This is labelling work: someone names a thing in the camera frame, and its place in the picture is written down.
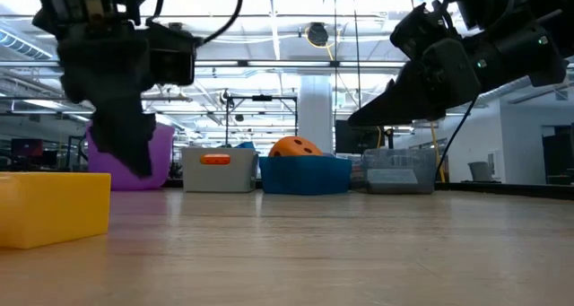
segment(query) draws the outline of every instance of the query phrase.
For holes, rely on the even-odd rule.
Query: pillar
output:
[[[299,136],[323,153],[333,152],[333,96],[328,75],[303,75],[299,90]]]

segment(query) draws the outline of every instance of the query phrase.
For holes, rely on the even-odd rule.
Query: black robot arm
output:
[[[144,29],[139,6],[144,0],[40,0],[34,24],[55,35],[65,95],[96,108],[91,136],[102,152],[113,154],[134,174],[151,175],[148,142],[155,116],[145,114],[141,93],[155,84],[190,85],[196,50],[224,33],[238,18],[238,0],[229,21],[202,39],[154,22],[163,0]]]
[[[447,7],[458,3],[462,37]],[[390,37],[409,61],[383,94],[349,119],[353,126],[410,124],[528,76],[533,86],[562,83],[574,55],[574,0],[443,0],[416,7]]]

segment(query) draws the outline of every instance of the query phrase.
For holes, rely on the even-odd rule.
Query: table surface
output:
[[[114,193],[106,236],[0,249],[0,300],[571,306],[574,202]]]

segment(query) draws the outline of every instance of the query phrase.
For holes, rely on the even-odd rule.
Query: orange handle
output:
[[[228,165],[231,163],[231,157],[228,154],[204,154],[200,162],[207,165]]]

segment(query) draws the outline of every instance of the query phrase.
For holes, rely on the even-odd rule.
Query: yellow foam block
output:
[[[0,172],[0,247],[29,249],[108,231],[108,174]]]

